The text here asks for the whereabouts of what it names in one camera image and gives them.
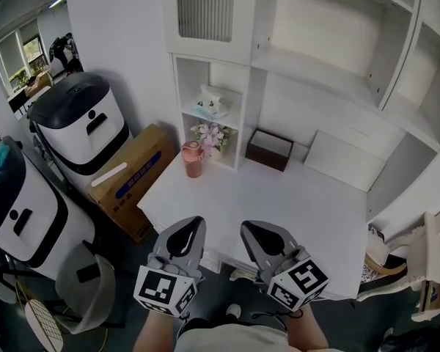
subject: forearm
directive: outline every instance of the forearm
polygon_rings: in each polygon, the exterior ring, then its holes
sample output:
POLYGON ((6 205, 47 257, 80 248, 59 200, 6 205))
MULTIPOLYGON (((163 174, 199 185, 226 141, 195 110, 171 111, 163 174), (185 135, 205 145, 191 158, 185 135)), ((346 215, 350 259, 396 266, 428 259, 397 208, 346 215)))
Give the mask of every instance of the forearm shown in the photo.
POLYGON ((150 312, 133 352, 172 352, 174 318, 150 312))
MULTIPOLYGON (((327 349, 328 341, 316 322, 311 306, 307 304, 301 310, 301 318, 287 318, 288 344, 302 352, 327 349)), ((301 312, 297 311, 293 316, 300 314, 301 312)))

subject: black circular button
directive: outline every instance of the black circular button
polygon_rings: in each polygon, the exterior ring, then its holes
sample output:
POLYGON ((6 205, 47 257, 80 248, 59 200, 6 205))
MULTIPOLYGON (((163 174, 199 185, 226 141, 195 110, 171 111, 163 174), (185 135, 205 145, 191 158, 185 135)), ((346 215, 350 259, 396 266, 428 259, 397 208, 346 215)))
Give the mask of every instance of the black circular button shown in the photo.
POLYGON ((16 220, 16 219, 18 219, 18 212, 17 212, 17 210, 11 210, 11 211, 10 211, 10 218, 11 218, 12 220, 16 220))

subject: pink bottle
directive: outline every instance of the pink bottle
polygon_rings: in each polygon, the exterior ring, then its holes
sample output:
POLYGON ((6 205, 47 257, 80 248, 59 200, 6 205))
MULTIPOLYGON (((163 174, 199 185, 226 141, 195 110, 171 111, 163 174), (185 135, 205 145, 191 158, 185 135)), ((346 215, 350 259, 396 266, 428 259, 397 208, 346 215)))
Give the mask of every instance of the pink bottle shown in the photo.
POLYGON ((202 159, 204 150, 197 141, 188 141, 181 148, 181 156, 186 166, 186 174, 195 179, 202 174, 202 159))

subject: ceiling light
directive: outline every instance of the ceiling light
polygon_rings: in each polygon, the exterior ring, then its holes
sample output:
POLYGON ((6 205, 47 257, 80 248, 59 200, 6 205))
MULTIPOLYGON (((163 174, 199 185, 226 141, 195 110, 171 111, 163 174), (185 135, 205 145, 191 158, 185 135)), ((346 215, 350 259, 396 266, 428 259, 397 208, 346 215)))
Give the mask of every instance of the ceiling light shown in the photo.
POLYGON ((61 1, 64 1, 64 0, 56 0, 56 1, 54 1, 51 5, 49 5, 49 8, 55 7, 61 1))

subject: white marker cube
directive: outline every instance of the white marker cube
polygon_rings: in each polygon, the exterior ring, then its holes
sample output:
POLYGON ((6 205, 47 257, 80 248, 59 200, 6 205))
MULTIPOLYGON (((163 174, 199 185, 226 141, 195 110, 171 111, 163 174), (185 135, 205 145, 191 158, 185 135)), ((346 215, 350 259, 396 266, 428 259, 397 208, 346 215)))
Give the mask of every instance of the white marker cube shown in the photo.
POLYGON ((272 278, 267 294, 295 312, 317 298, 329 278, 309 257, 272 278))
POLYGON ((148 310, 180 317, 197 294, 194 279, 140 266, 133 297, 148 310))

